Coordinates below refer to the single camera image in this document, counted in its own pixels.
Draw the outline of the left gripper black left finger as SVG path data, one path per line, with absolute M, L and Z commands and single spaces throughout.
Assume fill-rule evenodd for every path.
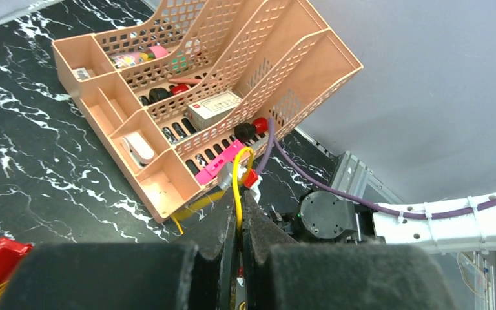
M 234 205 L 222 201 L 171 243 L 56 243 L 13 273 L 0 309 L 227 309 Z

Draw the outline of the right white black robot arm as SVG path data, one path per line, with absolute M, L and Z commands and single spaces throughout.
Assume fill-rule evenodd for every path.
M 346 200 L 313 191 L 273 221 L 303 242 L 380 242 L 432 253 L 496 251 L 496 192 L 420 204 Z

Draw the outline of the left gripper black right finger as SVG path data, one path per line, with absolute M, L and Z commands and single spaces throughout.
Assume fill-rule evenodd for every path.
M 302 243 L 243 191 L 249 309 L 456 309 L 438 263 L 410 245 Z

